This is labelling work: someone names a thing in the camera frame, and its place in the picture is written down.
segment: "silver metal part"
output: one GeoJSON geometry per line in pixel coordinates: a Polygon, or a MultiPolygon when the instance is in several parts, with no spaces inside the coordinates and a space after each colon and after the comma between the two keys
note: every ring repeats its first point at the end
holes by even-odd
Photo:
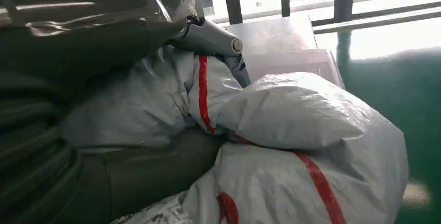
{"type": "Polygon", "coordinates": [[[250,76],[248,75],[248,71],[242,55],[239,55],[237,57],[218,58],[227,65],[233,77],[243,88],[247,87],[251,83],[250,76]]]}
{"type": "Polygon", "coordinates": [[[210,20],[201,18],[198,24],[189,24],[172,41],[173,45],[209,55],[236,57],[242,53],[242,41],[232,33],[218,27],[210,20]]]}

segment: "clear plastic wrap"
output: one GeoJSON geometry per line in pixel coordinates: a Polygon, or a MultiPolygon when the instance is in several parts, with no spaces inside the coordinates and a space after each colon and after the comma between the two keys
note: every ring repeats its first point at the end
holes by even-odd
{"type": "Polygon", "coordinates": [[[0,27],[52,36],[121,21],[174,23],[194,13],[189,0],[1,0],[0,27]]]}

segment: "gray plastic sheet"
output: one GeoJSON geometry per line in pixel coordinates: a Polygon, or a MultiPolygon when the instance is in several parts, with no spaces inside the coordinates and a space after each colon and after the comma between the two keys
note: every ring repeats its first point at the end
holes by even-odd
{"type": "Polygon", "coordinates": [[[174,23],[194,14],[189,0],[0,0],[0,28],[26,27],[53,36],[139,21],[174,23]]]}

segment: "crumpled plastic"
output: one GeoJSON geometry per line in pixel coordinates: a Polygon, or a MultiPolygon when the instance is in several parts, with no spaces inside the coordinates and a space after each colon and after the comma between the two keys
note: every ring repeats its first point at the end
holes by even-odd
{"type": "Polygon", "coordinates": [[[174,23],[194,14],[189,0],[0,0],[0,27],[26,27],[53,36],[139,21],[174,23]]]}
{"type": "Polygon", "coordinates": [[[241,88],[215,57],[168,53],[183,58],[185,112],[231,140],[179,202],[191,223],[394,223],[407,152],[378,111],[312,73],[241,88]]]}
{"type": "Polygon", "coordinates": [[[194,125],[188,115],[194,53],[165,46],[128,70],[111,73],[65,117],[63,135],[88,152],[162,147],[194,125]]]}

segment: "olive green fabric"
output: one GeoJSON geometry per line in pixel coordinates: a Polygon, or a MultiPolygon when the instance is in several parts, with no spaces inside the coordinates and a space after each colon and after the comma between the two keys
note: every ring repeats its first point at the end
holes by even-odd
{"type": "Polygon", "coordinates": [[[0,71],[0,223],[46,223],[77,189],[81,157],[61,136],[49,83],[0,71]]]}
{"type": "Polygon", "coordinates": [[[0,71],[47,79],[75,97],[91,76],[156,51],[185,24],[127,21],[46,37],[26,28],[0,29],[0,71]]]}
{"type": "Polygon", "coordinates": [[[56,223],[109,223],[188,190],[213,166],[224,142],[195,127],[164,148],[84,156],[80,191],[56,223]]]}

